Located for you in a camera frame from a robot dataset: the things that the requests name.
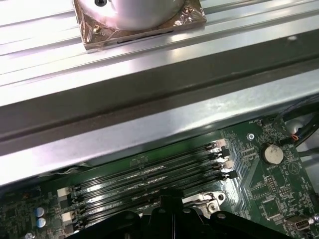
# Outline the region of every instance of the orange wire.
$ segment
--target orange wire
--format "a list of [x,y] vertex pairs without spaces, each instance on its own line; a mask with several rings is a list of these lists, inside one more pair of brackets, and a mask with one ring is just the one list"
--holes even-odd
[[298,141],[299,140],[299,137],[297,135],[295,135],[295,134],[292,134],[291,138],[293,138],[294,141]]

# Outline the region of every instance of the motherboard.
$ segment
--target motherboard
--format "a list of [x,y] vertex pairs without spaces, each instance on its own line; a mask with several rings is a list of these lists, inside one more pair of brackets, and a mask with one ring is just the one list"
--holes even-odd
[[294,238],[317,237],[314,190],[286,138],[269,118],[255,119],[7,193],[0,238],[64,239],[122,211],[142,215],[162,188],[183,190],[183,202],[208,217],[220,209]]

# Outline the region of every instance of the copper base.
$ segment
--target copper base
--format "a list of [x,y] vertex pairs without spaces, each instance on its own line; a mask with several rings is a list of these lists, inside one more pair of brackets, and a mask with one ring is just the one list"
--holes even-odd
[[186,0],[185,5],[173,18],[160,26],[141,31],[125,31],[109,28],[86,15],[78,0],[73,0],[73,4],[81,30],[82,42],[87,50],[148,36],[195,28],[203,26],[206,23],[206,17],[199,0]]

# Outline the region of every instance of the screw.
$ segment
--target screw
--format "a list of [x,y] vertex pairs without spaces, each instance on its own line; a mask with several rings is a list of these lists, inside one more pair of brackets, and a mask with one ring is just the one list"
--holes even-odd
[[255,135],[253,133],[249,133],[247,135],[247,138],[248,138],[249,141],[252,141],[255,138]]
[[220,219],[225,219],[226,215],[222,214],[222,213],[219,213],[219,214],[217,214],[217,217],[220,218]]
[[192,9],[191,7],[189,7],[189,6],[185,7],[186,14],[191,14],[193,11],[194,11],[194,9]]
[[209,204],[209,205],[208,205],[208,210],[209,210],[211,213],[213,213],[213,212],[216,210],[215,205],[214,205],[214,204]]
[[309,219],[308,219],[308,222],[309,222],[310,225],[312,225],[312,224],[315,223],[314,219],[312,219],[312,218],[309,218]]
[[101,31],[101,27],[99,25],[95,25],[94,28],[93,28],[93,33],[94,34],[97,34]]
[[185,213],[190,213],[191,211],[190,211],[189,208],[184,208],[184,209],[183,209],[183,212],[185,212]]

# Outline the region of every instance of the metal bracket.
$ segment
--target metal bracket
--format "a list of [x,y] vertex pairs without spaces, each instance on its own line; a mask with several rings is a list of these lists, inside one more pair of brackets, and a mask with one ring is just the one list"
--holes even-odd
[[205,192],[182,199],[183,204],[195,207],[202,211],[202,214],[210,218],[210,215],[220,211],[220,205],[225,201],[226,195],[222,192]]

